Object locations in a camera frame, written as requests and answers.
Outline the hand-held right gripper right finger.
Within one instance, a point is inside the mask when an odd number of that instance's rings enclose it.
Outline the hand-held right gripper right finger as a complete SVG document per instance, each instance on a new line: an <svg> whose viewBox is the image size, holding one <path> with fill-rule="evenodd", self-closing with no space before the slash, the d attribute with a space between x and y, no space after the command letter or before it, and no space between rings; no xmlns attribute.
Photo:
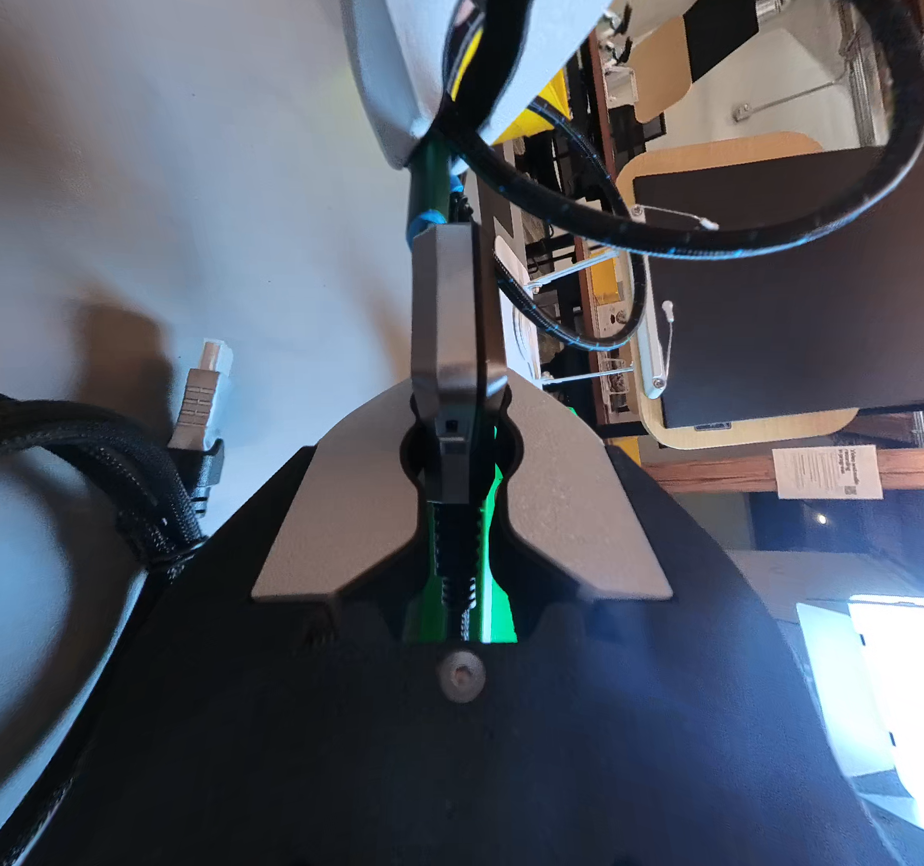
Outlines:
<svg viewBox="0 0 924 866"><path fill-rule="evenodd" d="M507 387L498 441L511 460L494 510L492 569L516 641L554 604L672 599L603 441L524 377L508 375Z"/></svg>

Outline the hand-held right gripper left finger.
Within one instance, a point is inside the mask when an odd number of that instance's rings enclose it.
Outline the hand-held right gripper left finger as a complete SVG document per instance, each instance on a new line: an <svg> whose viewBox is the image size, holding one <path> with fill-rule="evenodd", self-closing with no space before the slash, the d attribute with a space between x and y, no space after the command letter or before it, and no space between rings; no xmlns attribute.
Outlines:
<svg viewBox="0 0 924 866"><path fill-rule="evenodd" d="M256 603L375 603L406 634L426 583L417 484L402 462L416 416L409 378L362 404L318 442L250 592Z"/></svg>

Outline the green plastic bin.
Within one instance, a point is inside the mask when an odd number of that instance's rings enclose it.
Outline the green plastic bin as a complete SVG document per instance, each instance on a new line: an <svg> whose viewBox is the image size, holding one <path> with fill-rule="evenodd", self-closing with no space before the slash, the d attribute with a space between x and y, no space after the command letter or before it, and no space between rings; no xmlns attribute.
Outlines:
<svg viewBox="0 0 924 866"><path fill-rule="evenodd" d="M428 504L424 510L427 578L410 602L408 643L514 643L509 597L491 567L491 532L502 465L474 508Z"/></svg>

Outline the yellow plastic bin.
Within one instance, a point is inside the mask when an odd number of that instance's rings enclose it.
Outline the yellow plastic bin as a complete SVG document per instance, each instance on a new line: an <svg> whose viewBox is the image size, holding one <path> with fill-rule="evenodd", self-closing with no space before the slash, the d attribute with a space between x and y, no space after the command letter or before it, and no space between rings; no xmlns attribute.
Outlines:
<svg viewBox="0 0 924 866"><path fill-rule="evenodd" d="M445 82L449 97L456 100L461 81L479 48L482 29L479 25L461 25L450 39L446 53ZM543 87L537 96L566 120L571 120L565 69L561 68ZM550 132L553 124L537 111L527 108L498 136L493 144L504 144L515 139L525 139L543 132Z"/></svg>

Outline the grey hdmi switch hub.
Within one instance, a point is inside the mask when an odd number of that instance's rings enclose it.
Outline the grey hdmi switch hub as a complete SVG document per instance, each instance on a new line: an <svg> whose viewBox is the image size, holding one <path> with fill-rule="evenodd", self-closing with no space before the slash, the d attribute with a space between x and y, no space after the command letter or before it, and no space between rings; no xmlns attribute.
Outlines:
<svg viewBox="0 0 924 866"><path fill-rule="evenodd" d="M494 254L474 221L437 224L412 250L411 379L435 504L478 508L492 485L507 387Z"/></svg>

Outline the clear stand with tools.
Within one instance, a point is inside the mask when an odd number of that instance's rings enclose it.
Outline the clear stand with tools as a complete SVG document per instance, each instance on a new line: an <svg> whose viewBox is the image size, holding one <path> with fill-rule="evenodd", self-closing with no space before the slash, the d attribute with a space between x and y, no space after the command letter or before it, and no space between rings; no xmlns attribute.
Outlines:
<svg viewBox="0 0 924 866"><path fill-rule="evenodd" d="M633 106L639 99L634 71L629 65L633 40L629 34L632 7L621 13L607 10L598 26L598 51L608 109Z"/></svg>

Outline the plywood and black chair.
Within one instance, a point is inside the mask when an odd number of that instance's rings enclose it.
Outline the plywood and black chair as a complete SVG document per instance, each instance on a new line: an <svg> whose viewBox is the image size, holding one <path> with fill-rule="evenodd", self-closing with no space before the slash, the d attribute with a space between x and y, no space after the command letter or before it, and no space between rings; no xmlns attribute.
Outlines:
<svg viewBox="0 0 924 866"><path fill-rule="evenodd" d="M627 0L640 122L654 120L758 31L755 0Z"/></svg>

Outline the wooden beam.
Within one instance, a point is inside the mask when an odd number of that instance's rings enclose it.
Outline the wooden beam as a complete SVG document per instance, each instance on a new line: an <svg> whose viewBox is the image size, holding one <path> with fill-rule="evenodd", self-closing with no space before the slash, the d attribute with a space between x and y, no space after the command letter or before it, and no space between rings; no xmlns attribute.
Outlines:
<svg viewBox="0 0 924 866"><path fill-rule="evenodd" d="M923 450L877 450L884 491L923 489ZM643 464L641 468L670 493L756 493L776 491L773 457L695 459Z"/></svg>

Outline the white panel stand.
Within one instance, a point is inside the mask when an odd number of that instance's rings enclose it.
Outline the white panel stand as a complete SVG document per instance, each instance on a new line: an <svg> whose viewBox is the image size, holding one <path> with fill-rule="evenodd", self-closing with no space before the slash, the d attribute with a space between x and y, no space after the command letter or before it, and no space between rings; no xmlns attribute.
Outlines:
<svg viewBox="0 0 924 866"><path fill-rule="evenodd" d="M618 251L614 249L597 253L585 260L571 265L570 267L566 267L560 271L552 272L547 275L540 276L535 280L526 282L523 284L522 288L528 293L535 294L539 290L543 289L547 284L555 280L560 280L565 276L576 275L578 272L589 269L594 265L601 264L609 260L614 260L617 256ZM674 306L670 300L664 302L662 305L663 313L668 324L668 341L666 346L663 347L662 341L660 340L660 335L658 333L659 321L656 314L657 306L654 301L651 265L645 256L643 257L643 260L647 280L645 307L641 325L639 326L639 330L637 331L635 337L637 338L637 344L639 347L639 362L641 365L643 393L646 398L657 399L661 397L664 389L667 386L670 364L669 354L671 352L671 346L673 342Z"/></svg>

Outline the white paper notice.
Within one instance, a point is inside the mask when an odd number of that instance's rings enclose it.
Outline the white paper notice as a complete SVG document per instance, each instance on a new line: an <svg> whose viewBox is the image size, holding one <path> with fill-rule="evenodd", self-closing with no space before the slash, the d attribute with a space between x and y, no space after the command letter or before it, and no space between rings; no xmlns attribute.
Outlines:
<svg viewBox="0 0 924 866"><path fill-rule="evenodd" d="M873 501L884 498L873 445L803 446L771 452L781 500Z"/></svg>

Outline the black panel with wooden rim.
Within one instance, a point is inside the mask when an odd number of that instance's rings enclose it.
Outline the black panel with wooden rim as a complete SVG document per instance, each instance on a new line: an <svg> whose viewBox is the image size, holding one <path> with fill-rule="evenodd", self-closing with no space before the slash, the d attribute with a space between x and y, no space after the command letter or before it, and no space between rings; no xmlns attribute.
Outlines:
<svg viewBox="0 0 924 866"><path fill-rule="evenodd" d="M723 228L787 223L835 198L882 152L820 152L803 133L644 153L622 169L626 201L648 222ZM646 431L680 449L835 433L868 413L922 409L922 201L919 156L881 201L794 249L726 262L653 258L659 335L674 306L667 386L643 393Z"/></svg>

